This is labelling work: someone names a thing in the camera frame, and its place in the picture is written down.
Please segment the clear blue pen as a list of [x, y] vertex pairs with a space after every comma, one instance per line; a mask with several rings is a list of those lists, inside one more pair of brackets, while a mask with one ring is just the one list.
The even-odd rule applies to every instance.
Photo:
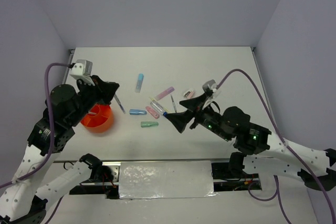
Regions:
[[170, 95], [171, 97], [171, 101], [172, 101], [172, 105], [173, 105], [173, 108], [174, 108], [174, 112], [177, 113], [177, 107], [176, 107], [176, 104], [175, 104], [175, 101], [174, 101], [174, 98], [172, 95]]
[[123, 114], [126, 114], [126, 111], [125, 111], [123, 105], [121, 104], [121, 101], [119, 100], [117, 94], [114, 95], [114, 99], [116, 100], [116, 103], [118, 104], [118, 106], [121, 109], [121, 111], [123, 112]]

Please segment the yellow pen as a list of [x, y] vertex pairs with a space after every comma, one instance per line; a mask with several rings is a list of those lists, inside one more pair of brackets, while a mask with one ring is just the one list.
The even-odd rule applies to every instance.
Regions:
[[149, 97], [149, 99], [152, 101], [152, 103], [154, 103], [156, 106], [160, 107], [163, 111], [170, 113], [170, 111], [165, 108], [163, 105], [161, 105], [160, 103], [158, 103], [154, 98]]

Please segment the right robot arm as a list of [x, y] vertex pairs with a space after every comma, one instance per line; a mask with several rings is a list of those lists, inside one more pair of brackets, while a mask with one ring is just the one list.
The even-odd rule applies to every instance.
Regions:
[[236, 106], [223, 113], [214, 110], [205, 94], [184, 100], [186, 111], [164, 113], [179, 133], [188, 126], [203, 126], [223, 140], [233, 141], [234, 152], [229, 158], [228, 171], [233, 177], [270, 173], [303, 182], [314, 190], [335, 188], [335, 150], [315, 150], [289, 140], [282, 140], [271, 130], [252, 123], [250, 115]]

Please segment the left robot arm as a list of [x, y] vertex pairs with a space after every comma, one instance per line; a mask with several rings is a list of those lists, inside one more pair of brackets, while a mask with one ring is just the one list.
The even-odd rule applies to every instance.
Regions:
[[54, 160], [74, 136], [74, 127], [97, 104], [110, 105], [119, 84], [91, 76], [92, 84], [61, 84], [49, 93], [51, 107], [43, 112], [29, 138], [25, 155], [11, 186], [1, 196], [1, 223], [41, 223], [50, 206], [78, 184], [98, 181], [103, 164], [85, 154], [65, 173], [41, 185]]

